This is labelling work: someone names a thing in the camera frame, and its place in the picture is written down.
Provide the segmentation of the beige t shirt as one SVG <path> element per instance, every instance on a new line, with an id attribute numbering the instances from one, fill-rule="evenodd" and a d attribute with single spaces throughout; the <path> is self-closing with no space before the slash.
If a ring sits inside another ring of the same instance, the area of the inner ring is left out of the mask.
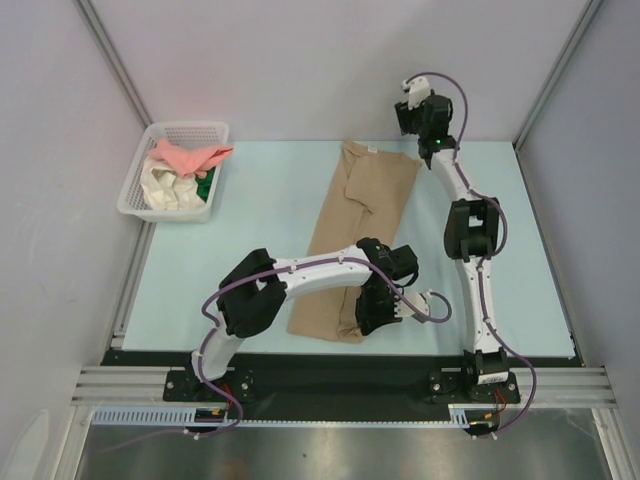
<path id="1" fill-rule="evenodd" d="M 345 141 L 307 254 L 338 251 L 366 237 L 391 246 L 420 168 L 419 161 L 404 153 Z M 358 287 L 342 287 L 297 297 L 287 332 L 334 342 L 361 342 L 355 316 L 359 295 Z"/>

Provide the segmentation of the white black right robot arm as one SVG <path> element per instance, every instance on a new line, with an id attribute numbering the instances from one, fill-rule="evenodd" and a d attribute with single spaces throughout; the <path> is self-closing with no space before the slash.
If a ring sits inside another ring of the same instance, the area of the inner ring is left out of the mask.
<path id="1" fill-rule="evenodd" d="M 431 87 L 417 91 L 405 87 L 404 92 L 407 100 L 395 104 L 401 133 L 418 138 L 420 158 L 451 200 L 444 249 L 460 276 L 469 321 L 469 345 L 456 390 L 471 402 L 505 403 L 509 364 L 495 337 L 490 286 L 491 259 L 504 247 L 498 239 L 501 208 L 497 199 L 477 191 L 458 159 L 458 143 L 449 133 L 452 101 Z"/>

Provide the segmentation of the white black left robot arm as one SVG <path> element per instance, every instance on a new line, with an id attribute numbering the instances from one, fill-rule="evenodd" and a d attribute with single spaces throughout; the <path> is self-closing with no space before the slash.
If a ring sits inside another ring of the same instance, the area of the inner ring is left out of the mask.
<path id="1" fill-rule="evenodd" d="M 391 249 L 364 238 L 345 249 L 301 259 L 275 259 L 264 248 L 250 252 L 201 307 L 213 328 L 191 354 L 186 387 L 197 398 L 214 397 L 243 341 L 267 330 L 289 300 L 342 287 L 358 287 L 353 308 L 364 335 L 401 320 L 400 280 L 417 280 L 410 246 Z"/>

